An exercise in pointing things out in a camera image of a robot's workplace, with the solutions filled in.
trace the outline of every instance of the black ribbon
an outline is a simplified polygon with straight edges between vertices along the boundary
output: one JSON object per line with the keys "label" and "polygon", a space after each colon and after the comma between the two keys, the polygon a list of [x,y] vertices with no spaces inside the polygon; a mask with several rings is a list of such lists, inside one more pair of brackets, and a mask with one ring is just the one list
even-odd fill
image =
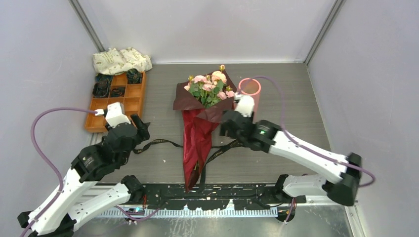
{"label": "black ribbon", "polygon": [[[135,154],[140,154],[143,153],[144,151],[148,150],[150,148],[151,145],[155,145],[155,144],[160,144],[160,143],[171,143],[172,145],[174,145],[175,147],[183,147],[182,145],[179,145],[175,142],[166,140],[166,139],[156,139],[153,140],[149,143],[147,143],[142,149],[134,149],[132,150]],[[207,164],[210,163],[211,161],[213,161],[215,158],[219,157],[220,155],[224,154],[226,151],[228,151],[231,148],[236,148],[236,147],[242,147],[243,144],[242,142],[240,142],[239,140],[234,140],[232,142],[230,142],[227,145],[223,145],[223,146],[212,146],[211,148],[218,148],[218,150],[216,152],[214,152],[206,161],[204,164],[204,167],[202,168],[202,172],[201,172],[201,179],[199,181],[199,192],[201,192],[202,190],[204,190],[204,186],[205,186],[205,179],[206,179],[206,167]]]}

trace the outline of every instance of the robotic arm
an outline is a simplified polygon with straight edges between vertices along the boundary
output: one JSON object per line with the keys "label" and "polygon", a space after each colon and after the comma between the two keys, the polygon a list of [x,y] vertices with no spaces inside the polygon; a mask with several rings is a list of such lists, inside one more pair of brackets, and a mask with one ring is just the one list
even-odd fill
{"label": "robotic arm", "polygon": [[[263,151],[291,159],[318,173],[307,176],[281,175],[275,186],[279,191],[278,199],[290,200],[301,195],[316,195],[327,196],[345,206],[354,204],[361,172],[340,163],[361,167],[359,155],[351,153],[344,156],[323,150],[266,120],[253,123],[253,98],[236,94],[235,100],[238,102],[235,110],[225,111],[222,117],[223,128],[229,137],[238,139],[244,147],[253,151]],[[339,164],[319,155],[335,159]]]}
{"label": "robotic arm", "polygon": [[31,226],[30,237],[71,237],[87,221],[109,208],[126,203],[138,202],[143,198],[143,186],[133,175],[126,176],[109,191],[84,203],[78,199],[105,175],[114,172],[128,162],[130,152],[141,142],[148,140],[148,125],[138,115],[131,115],[132,122],[124,115],[121,103],[108,105],[107,110],[97,110],[97,116],[104,115],[108,134],[99,144],[83,148],[71,162],[71,168],[63,179],[64,187],[58,199],[35,220],[59,192],[57,187],[51,195],[33,211],[18,216],[22,228]]}

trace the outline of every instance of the flower bouquet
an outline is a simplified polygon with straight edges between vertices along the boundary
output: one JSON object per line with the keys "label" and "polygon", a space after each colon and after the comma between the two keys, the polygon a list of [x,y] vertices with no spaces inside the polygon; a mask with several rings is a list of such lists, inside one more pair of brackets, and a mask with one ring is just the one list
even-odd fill
{"label": "flower bouquet", "polygon": [[225,66],[207,75],[189,76],[178,83],[173,110],[183,117],[183,172],[188,192],[196,184],[212,146],[211,133],[221,121],[223,111],[233,109],[236,87]]}

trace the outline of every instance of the gray floor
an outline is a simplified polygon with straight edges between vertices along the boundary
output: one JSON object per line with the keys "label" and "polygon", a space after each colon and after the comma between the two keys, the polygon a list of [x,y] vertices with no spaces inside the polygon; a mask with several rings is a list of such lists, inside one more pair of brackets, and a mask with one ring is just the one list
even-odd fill
{"label": "gray floor", "polygon": [[[206,74],[218,65],[155,65],[147,72],[148,84],[143,121],[151,122],[151,139],[164,138],[182,143],[183,121],[180,111],[172,110],[175,86],[189,75]],[[227,64],[231,80],[238,85],[244,78],[268,76],[278,80],[285,93],[286,126],[295,136],[323,149],[329,149],[307,68],[304,64]],[[256,118],[279,124],[280,99],[268,81],[262,86]],[[213,144],[226,144],[229,139],[213,134]],[[313,172],[304,166],[278,156],[235,148],[208,165],[209,183],[274,183],[280,174],[301,175]],[[126,175],[135,175],[142,183],[181,183],[183,179],[182,149],[169,144],[152,146],[140,155],[132,154],[127,165],[107,175],[102,182],[116,183]]]}
{"label": "gray floor", "polygon": [[95,218],[76,237],[352,237],[343,206],[299,206],[286,226],[275,218],[150,219],[135,225]]}

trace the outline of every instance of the red wrapping paper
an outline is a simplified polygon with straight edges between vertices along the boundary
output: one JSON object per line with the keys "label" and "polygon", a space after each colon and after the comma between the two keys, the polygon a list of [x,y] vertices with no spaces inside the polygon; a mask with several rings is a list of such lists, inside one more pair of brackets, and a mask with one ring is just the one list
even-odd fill
{"label": "red wrapping paper", "polygon": [[[224,70],[227,86],[237,89]],[[181,110],[183,117],[183,173],[185,189],[188,192],[197,183],[212,146],[212,132],[217,128],[224,110],[233,109],[234,98],[227,98],[205,108],[183,87],[188,82],[178,83],[173,110]]]}

